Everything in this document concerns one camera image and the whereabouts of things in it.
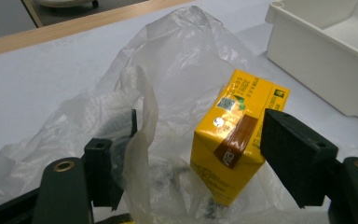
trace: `white container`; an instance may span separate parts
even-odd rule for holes
[[[268,57],[329,104],[358,117],[358,0],[272,2]]]

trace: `barcode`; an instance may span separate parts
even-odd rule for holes
[[[232,108],[234,107],[235,105],[235,101],[234,100],[231,100],[229,98],[225,98],[223,97],[219,103],[217,104],[217,107],[220,107],[220,108],[223,108],[227,111],[231,111]]]

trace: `yellow box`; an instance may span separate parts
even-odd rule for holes
[[[235,70],[194,132],[191,167],[214,200],[230,206],[265,159],[260,154],[265,108],[283,110],[290,91]]]

